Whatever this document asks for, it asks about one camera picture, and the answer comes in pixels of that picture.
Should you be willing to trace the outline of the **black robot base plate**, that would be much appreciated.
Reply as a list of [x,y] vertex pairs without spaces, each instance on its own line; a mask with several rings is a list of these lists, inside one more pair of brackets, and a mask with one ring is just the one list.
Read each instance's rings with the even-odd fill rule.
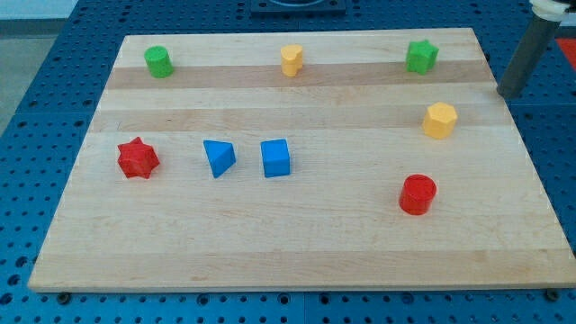
[[347,14],[346,0],[250,0],[251,17],[271,15]]

